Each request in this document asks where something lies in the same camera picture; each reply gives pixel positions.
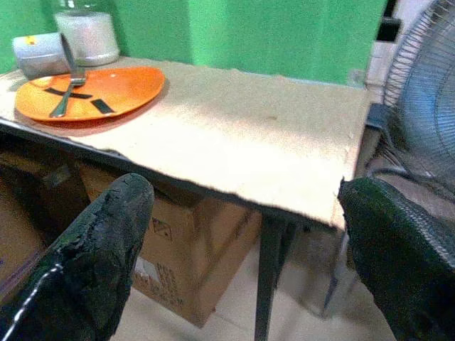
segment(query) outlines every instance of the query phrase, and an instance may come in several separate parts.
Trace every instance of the floor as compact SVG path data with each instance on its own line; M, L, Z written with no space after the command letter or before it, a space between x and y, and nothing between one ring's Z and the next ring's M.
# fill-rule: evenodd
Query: floor
M271 341L395 340L373 297L361 283L354 285L344 309L335 317L322 320L315 315L328 288L335 243L334 235L323 232L297 235L275 294ZM202 329L133 289L112 340L252 341L258 261L256 243Z

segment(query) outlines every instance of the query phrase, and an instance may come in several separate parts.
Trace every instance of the metal cup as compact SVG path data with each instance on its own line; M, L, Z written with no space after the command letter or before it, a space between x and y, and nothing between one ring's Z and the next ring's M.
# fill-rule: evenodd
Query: metal cup
M13 50L17 65L30 80L70 73L75 68L73 54L62 33L14 38Z

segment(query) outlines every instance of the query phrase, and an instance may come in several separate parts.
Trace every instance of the worn leather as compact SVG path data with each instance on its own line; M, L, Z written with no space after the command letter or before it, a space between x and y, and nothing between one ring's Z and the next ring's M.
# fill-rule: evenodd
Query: worn leather
M110 339L129 296L153 201L153 188L140 175L114 181L1 309L0 340Z
M384 181L343 182L355 268L397 340L455 340L455 231Z

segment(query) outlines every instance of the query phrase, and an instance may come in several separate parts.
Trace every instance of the cardboard sheet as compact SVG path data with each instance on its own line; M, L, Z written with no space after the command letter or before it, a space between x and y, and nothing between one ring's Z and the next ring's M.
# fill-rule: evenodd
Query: cardboard sheet
M166 76L150 104L117 119L46 125L14 112L20 71L0 77L0 117L114 150L139 165L343 228L336 194L353 177L366 90L237 70L122 58Z

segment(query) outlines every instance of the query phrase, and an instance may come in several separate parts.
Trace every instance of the brown cardboard box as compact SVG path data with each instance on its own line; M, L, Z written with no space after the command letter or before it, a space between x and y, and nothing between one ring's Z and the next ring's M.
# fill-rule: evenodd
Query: brown cardboard box
M86 163L79 169L91 200L121 175ZM134 287L202 327L255 242L261 214L169 185L154 187Z
M0 176L50 245L90 204L69 154L13 137L0 145Z
M0 178L0 302L18 290L18 284L35 266L44 243L27 211Z

